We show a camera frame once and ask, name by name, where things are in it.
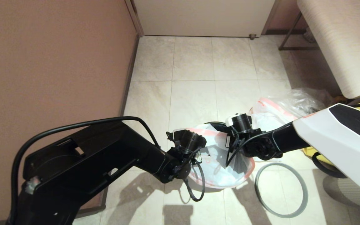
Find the wall baseboard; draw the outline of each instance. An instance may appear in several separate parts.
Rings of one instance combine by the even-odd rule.
[[[138,49],[138,42],[140,41],[140,36],[137,34],[136,40],[134,41],[134,49],[133,54],[130,59],[129,68],[127,70],[127,78],[126,78],[126,87],[124,88],[124,94],[122,99],[122,104],[120,106],[120,117],[124,115],[124,108],[126,107],[127,96],[129,94],[130,82],[133,75],[134,63],[136,61],[136,54]]]

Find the clear plastic bag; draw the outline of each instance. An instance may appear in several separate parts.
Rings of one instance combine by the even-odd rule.
[[[334,104],[326,90],[296,88],[280,98],[268,97],[296,118],[315,113]]]
[[[260,98],[250,109],[252,127],[272,131],[300,117],[312,114],[333,105],[333,98],[325,90],[297,88],[280,98]]]
[[[206,147],[201,149],[202,163],[201,168],[205,176],[205,185],[208,188],[233,188],[242,184],[251,175],[255,168],[252,158],[247,158],[241,154],[226,165],[227,134],[217,131],[210,124],[202,124],[195,128],[188,128],[206,139]],[[201,174],[197,166],[191,169],[189,178],[197,184],[202,185]]]

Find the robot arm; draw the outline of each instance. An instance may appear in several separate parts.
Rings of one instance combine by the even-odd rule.
[[[229,118],[226,125],[233,130],[229,151],[269,160],[313,146],[360,186],[360,110],[336,104],[269,132],[252,129],[245,114]]]
[[[245,114],[229,118],[226,125],[229,152],[233,153],[227,162],[237,152],[269,160],[312,145],[360,185],[359,110],[336,104],[269,132],[252,129]],[[122,122],[113,121],[91,125],[34,152],[26,157],[26,182],[17,205],[12,201],[7,224],[71,224],[84,203],[132,166],[163,183],[174,178],[186,181],[191,164],[197,163],[194,157],[206,141],[187,130],[168,137],[175,147],[164,152]],[[110,175],[114,168],[117,171]]]
[[[176,146],[164,152],[121,121],[94,124],[56,141],[26,157],[26,182],[7,224],[72,224],[82,205],[133,166],[162,183],[186,181],[206,140],[182,130],[174,141]]]

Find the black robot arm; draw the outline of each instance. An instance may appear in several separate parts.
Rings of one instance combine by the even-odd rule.
[[[140,121],[152,134],[141,119],[131,118]],[[153,135],[156,145],[120,119],[109,121],[95,123],[28,155],[23,170],[26,181],[18,198],[12,199],[6,224],[72,224],[83,204],[133,166],[151,173],[162,183],[174,178],[186,180],[191,164],[196,163],[194,155],[206,144],[202,136],[181,130],[170,134],[176,146],[164,152]]]

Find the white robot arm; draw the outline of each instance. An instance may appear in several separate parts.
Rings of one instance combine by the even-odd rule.
[[[297,134],[360,186],[360,110],[342,104],[293,121]]]

